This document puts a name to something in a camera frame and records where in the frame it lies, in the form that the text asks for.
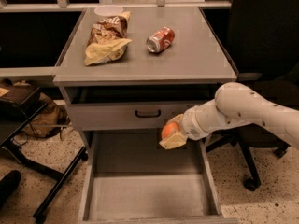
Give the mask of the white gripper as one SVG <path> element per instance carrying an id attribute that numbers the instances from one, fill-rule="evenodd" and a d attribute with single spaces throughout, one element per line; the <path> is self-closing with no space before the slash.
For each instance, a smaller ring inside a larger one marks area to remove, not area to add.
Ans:
<path id="1" fill-rule="evenodd" d="M 178 114 L 167 122 L 167 124 L 179 124 L 180 129 L 184 133 L 175 132 L 160 141 L 159 144 L 164 149 L 174 149 L 182 147 L 187 143 L 188 138 L 192 140 L 200 140 L 203 138 L 204 131 L 201 129 L 200 125 L 197 122 L 196 109 L 197 106 L 194 106 L 186 110 L 183 115 Z"/>

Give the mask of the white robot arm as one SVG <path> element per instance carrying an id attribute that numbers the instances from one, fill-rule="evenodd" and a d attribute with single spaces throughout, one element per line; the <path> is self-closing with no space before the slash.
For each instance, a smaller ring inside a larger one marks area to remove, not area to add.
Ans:
<path id="1" fill-rule="evenodd" d="M 195 105 L 163 127 L 160 145 L 173 149 L 187 139 L 200 140 L 219 130 L 258 125 L 292 147 L 299 148 L 299 111 L 272 103 L 241 83 L 221 85 L 215 98 Z"/>

